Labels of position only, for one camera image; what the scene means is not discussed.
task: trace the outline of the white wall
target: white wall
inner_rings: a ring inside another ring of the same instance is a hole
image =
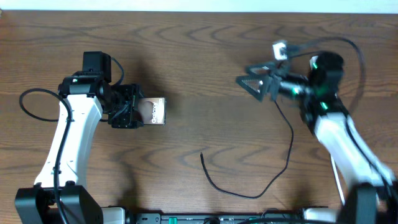
[[[398,0],[0,0],[0,8],[187,12],[352,12],[398,14]]]

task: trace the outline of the white cable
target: white cable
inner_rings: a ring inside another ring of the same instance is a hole
[[[333,157],[331,155],[330,155],[330,163],[331,163],[331,168],[333,169],[333,174],[335,175],[337,190],[338,190],[338,193],[340,195],[341,203],[344,205],[346,203],[346,201],[344,199],[343,190],[341,189],[340,180],[338,178],[338,173],[337,173],[335,160],[333,159]]]

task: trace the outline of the wooden tabletop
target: wooden tabletop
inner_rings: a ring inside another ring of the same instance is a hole
[[[124,83],[167,97],[167,124],[137,130],[100,123],[88,163],[88,191],[103,207],[124,205],[164,213],[259,213],[266,208],[338,207],[328,152],[310,134],[294,102],[279,104],[295,130],[289,168],[257,200],[217,192],[200,164],[205,157],[222,188],[259,194],[284,166],[290,130],[275,105],[235,84],[244,66],[272,60],[272,43],[323,36],[355,41],[366,58],[356,127],[380,160],[398,172],[398,16],[172,12],[5,11],[0,19],[0,222],[18,223],[14,197],[31,187],[49,152],[56,123],[28,117],[19,95],[56,91],[81,70],[84,51],[117,58]],[[358,87],[356,54],[330,42],[345,59],[340,96],[348,106]],[[293,71],[306,74],[307,57]],[[120,72],[113,66],[113,80]],[[27,96],[33,113],[58,117],[51,96]]]

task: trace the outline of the wood grain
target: wood grain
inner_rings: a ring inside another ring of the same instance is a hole
[[[0,222],[20,222],[15,194],[32,186],[56,127],[25,115],[19,94],[33,87],[55,91],[65,76],[81,69],[88,50],[116,57],[126,71],[125,83],[141,83],[147,96],[168,98],[164,127],[98,125],[88,191],[101,206],[165,213],[338,207],[328,153],[287,100],[280,104],[295,129],[291,161],[260,199],[213,189],[200,152],[220,187],[261,192],[284,166],[290,131],[272,103],[258,103],[235,77],[245,65],[270,60],[275,40],[301,44],[340,35],[355,41],[366,57],[364,97],[353,114],[357,129],[397,172],[397,28],[393,15],[6,11],[0,19]],[[359,80],[356,55],[338,42],[322,48],[345,59],[340,95],[349,104]],[[294,71],[306,73],[307,60],[297,59]],[[113,79],[118,78],[114,67]],[[41,116],[58,116],[50,96],[29,96],[26,105]]]

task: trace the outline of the green light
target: green light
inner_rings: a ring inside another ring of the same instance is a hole
[[[300,90],[298,88],[293,89],[293,95],[297,95],[300,93]]]
[[[329,107],[328,107],[328,105],[326,104],[326,103],[324,103],[324,102],[321,102],[321,107],[324,109],[324,110],[327,110]]]

